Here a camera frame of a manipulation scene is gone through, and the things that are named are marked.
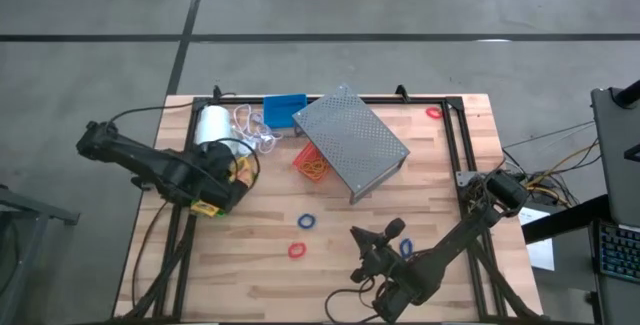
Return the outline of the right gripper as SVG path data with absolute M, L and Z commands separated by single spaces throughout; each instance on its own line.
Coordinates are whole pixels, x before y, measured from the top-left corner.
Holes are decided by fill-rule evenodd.
M 379 233 L 356 226 L 351 227 L 350 233 L 359 248 L 361 261 L 361 266 L 356 268 L 350 276 L 352 282 L 360 283 L 367 278 L 388 272 L 393 265 L 402 260 L 389 242 L 398 237 L 404 228 L 405 222 L 400 218 L 392 220 Z

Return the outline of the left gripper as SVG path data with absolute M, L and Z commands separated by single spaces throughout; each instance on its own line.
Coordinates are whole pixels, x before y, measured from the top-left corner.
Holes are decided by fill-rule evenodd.
M 229 181 L 229 167 L 236 157 L 222 142 L 208 143 L 202 150 L 201 166 L 210 177 L 202 182 L 200 199 L 223 213 L 230 213 L 249 191 L 241 181 Z

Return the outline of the grey perforated metal shelf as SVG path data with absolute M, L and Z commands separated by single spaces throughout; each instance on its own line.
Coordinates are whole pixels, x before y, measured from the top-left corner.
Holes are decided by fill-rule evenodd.
M 305 135 L 351 191 L 355 204 L 398 172 L 409 149 L 347 85 L 292 115 Z

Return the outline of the white cylindrical desk lamp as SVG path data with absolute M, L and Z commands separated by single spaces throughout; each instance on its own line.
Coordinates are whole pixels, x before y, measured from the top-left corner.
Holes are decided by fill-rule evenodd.
M 224 138 L 223 144 L 229 147 L 232 153 L 236 153 L 237 143 L 228 141 L 228 138 L 235 137 L 230 118 L 230 112 L 222 106 L 204 106 L 198 115 L 194 143 L 204 148 L 206 144 Z

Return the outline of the blue plastic basket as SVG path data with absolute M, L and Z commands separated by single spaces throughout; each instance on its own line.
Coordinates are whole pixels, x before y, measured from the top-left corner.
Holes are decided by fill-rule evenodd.
M 306 94 L 266 96 L 263 99 L 264 123 L 270 128 L 293 127 L 293 115 L 306 106 Z

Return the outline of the orange plastic basket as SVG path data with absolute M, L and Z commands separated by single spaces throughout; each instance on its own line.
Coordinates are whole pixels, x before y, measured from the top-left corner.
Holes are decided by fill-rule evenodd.
M 314 177 L 314 176 L 308 176 L 305 175 L 304 173 L 302 173 L 298 167 L 302 162 L 306 162 L 306 161 L 314 161 L 316 159 L 325 159 L 324 156 L 321 154 L 321 152 L 311 143 L 308 142 L 307 145 L 302 149 L 302 151 L 296 156 L 296 158 L 293 161 L 293 166 L 304 176 L 306 176 L 307 178 L 309 178 L 310 180 L 314 181 L 314 182 L 319 182 L 321 181 L 325 175 L 329 172 L 330 170 L 330 165 L 328 163 L 328 171 L 320 177 Z

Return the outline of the grey metal stand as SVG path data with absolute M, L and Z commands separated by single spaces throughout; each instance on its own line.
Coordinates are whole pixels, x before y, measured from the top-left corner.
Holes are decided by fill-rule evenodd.
M 75 226 L 80 214 L 29 198 L 0 184 L 0 255 L 13 257 L 11 269 L 0 282 L 0 325 L 11 325 L 33 268 L 44 232 L 51 219 Z M 21 241 L 18 220 L 33 223 L 26 240 Z

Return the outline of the white paper sheet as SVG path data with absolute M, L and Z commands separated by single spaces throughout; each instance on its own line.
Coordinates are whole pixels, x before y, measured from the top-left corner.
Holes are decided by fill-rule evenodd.
M 547 216 L 549 216 L 548 212 L 523 207 L 518 214 L 518 219 L 521 226 L 524 227 L 530 222 L 542 219 L 543 217 Z M 552 239 L 546 239 L 527 244 L 526 248 L 532 267 L 548 271 L 555 270 Z

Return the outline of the backlit keyboard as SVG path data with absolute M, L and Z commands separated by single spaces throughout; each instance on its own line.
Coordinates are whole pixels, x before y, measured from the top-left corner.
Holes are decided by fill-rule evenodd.
M 601 274 L 640 284 L 640 231 L 598 222 L 595 240 Z

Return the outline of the black pole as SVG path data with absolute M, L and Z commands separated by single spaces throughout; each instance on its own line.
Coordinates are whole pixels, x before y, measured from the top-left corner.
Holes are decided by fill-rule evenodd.
M 632 109 L 640 101 L 640 79 L 628 87 L 610 89 L 612 100 L 616 105 L 625 109 Z

